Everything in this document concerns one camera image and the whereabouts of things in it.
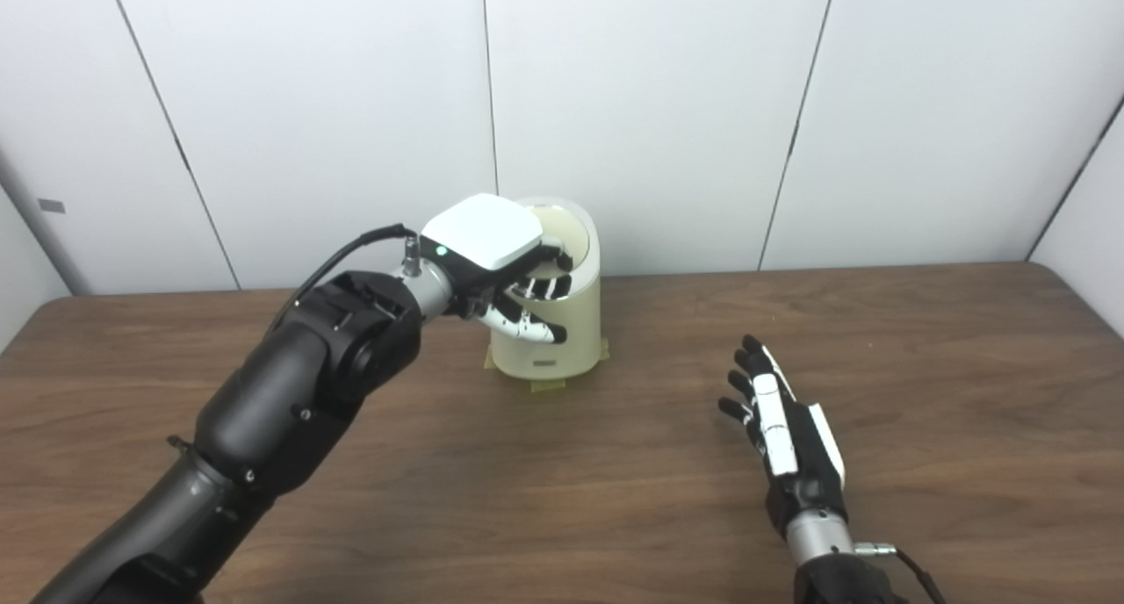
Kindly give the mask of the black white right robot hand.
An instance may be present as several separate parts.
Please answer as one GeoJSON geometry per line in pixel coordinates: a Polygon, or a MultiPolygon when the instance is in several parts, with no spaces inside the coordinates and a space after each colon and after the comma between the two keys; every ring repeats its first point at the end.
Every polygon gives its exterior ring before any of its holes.
{"type": "Polygon", "coordinates": [[[728,384],[742,397],[723,397],[718,408],[738,421],[761,456],[772,528],[787,537],[804,513],[846,520],[846,468],[821,405],[796,399],[782,368],[753,335],[742,339],[734,361],[728,384]]]}

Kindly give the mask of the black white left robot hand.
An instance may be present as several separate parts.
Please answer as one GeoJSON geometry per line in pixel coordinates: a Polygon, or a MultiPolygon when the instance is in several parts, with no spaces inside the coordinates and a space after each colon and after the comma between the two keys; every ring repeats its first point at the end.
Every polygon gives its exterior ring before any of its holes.
{"type": "Polygon", "coordinates": [[[526,342],[566,343],[566,328],[532,313],[522,298],[565,296],[574,260],[525,205],[470,196],[425,225],[419,253],[439,283],[434,312],[526,342]]]}

